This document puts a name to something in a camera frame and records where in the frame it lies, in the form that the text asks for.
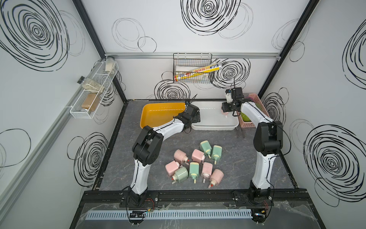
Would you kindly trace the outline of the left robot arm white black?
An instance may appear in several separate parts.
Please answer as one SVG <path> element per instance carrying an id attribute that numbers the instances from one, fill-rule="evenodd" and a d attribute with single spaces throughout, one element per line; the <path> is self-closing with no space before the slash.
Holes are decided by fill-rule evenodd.
<path id="1" fill-rule="evenodd" d="M 160 154 L 163 141 L 199 122 L 200 109 L 189 104 L 183 112 L 173 116 L 171 121 L 158 127 L 145 126 L 142 128 L 132 146 L 134 173 L 132 182 L 128 187 L 127 200 L 131 200 L 136 206 L 144 204 L 150 168 Z"/>

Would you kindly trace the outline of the yellow plastic storage tray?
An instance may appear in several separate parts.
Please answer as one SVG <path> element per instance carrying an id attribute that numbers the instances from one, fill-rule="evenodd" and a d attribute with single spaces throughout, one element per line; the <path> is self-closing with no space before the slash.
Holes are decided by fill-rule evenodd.
<path id="1" fill-rule="evenodd" d="M 173 120 L 185 110 L 185 103 L 151 103 L 143 107 L 140 128 L 158 127 Z"/>

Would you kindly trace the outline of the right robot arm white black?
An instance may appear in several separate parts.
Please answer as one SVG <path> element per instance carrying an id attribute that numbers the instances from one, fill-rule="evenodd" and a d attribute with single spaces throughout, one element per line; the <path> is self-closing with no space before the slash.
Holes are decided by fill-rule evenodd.
<path id="1" fill-rule="evenodd" d="M 226 102 L 222 103 L 222 111 L 241 112 L 255 125 L 253 144 L 257 151 L 257 161 L 248 198 L 251 201 L 268 198 L 271 193 L 273 164 L 283 147 L 283 124 L 262 112 L 250 98 L 244 96 L 240 87 L 226 90 Z"/>

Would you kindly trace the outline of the white plastic storage tray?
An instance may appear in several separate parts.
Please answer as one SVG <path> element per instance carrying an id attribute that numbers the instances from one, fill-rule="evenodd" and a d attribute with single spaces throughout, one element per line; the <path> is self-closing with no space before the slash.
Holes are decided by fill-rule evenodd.
<path id="1" fill-rule="evenodd" d="M 197 131 L 230 131 L 239 125 L 239 120 L 232 113 L 226 117 L 220 101 L 197 101 L 193 105 L 200 109 L 201 122 L 192 124 Z"/>

